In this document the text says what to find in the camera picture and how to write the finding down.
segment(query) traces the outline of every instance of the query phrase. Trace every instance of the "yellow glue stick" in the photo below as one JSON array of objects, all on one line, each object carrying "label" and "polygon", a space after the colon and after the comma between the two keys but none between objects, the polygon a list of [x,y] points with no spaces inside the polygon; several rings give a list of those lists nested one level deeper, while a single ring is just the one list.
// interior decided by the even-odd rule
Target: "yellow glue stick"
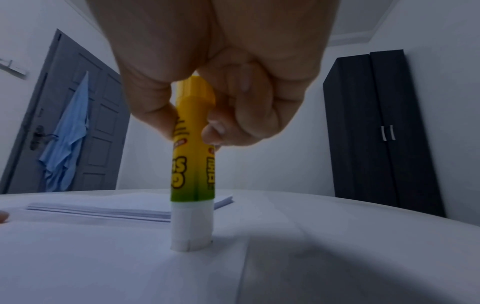
[{"label": "yellow glue stick", "polygon": [[175,251],[201,250],[212,242],[215,147],[203,142],[202,130],[215,102],[213,88],[202,77],[178,83],[171,171],[171,249]]}]

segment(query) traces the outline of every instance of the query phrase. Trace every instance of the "round table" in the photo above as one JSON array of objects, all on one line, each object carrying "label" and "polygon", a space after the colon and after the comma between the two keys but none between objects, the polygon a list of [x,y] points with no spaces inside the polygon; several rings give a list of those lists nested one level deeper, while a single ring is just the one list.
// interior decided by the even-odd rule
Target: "round table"
[{"label": "round table", "polygon": [[[250,237],[240,303],[480,303],[480,227],[333,197],[217,192],[229,194],[215,231]],[[0,209],[15,221],[39,195],[57,194],[4,195]]]}]

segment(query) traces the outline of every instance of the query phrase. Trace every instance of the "table surface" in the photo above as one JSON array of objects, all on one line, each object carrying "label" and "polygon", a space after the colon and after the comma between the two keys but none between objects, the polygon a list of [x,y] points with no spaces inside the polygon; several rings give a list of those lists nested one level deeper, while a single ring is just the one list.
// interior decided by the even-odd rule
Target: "table surface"
[{"label": "table surface", "polygon": [[[39,195],[0,196],[16,213]],[[250,237],[240,303],[480,303],[480,227],[377,204],[286,192],[219,190],[215,231]]]}]

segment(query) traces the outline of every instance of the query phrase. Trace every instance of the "black wardrobe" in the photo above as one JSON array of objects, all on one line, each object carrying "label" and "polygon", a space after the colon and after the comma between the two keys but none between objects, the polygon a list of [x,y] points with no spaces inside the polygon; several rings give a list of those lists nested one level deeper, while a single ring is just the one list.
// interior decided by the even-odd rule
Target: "black wardrobe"
[{"label": "black wardrobe", "polygon": [[445,217],[403,50],[338,58],[323,88],[336,196]]}]

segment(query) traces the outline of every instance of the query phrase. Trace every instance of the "white glue stick base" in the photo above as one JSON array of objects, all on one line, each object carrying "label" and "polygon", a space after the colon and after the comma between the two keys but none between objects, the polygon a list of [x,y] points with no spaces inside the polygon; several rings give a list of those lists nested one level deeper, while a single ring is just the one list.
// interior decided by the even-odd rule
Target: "white glue stick base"
[{"label": "white glue stick base", "polygon": [[214,200],[171,203],[171,249],[202,250],[212,243]]}]

